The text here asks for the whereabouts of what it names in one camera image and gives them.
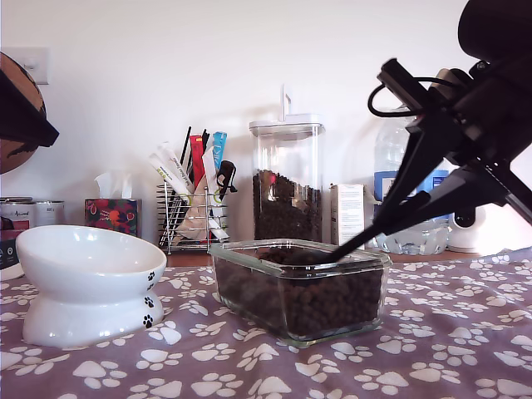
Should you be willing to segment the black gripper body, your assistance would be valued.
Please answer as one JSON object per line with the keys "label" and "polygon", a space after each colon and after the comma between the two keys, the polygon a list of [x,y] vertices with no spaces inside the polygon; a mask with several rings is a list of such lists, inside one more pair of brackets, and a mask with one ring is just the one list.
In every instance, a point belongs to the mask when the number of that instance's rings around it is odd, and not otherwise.
{"label": "black gripper body", "polygon": [[531,84],[525,75],[523,58],[498,62],[455,85],[450,99],[424,88],[395,59],[377,78],[416,114],[414,123],[436,144],[449,174],[465,166],[489,172],[508,190],[506,204],[530,221],[531,190],[510,169],[531,144]]}

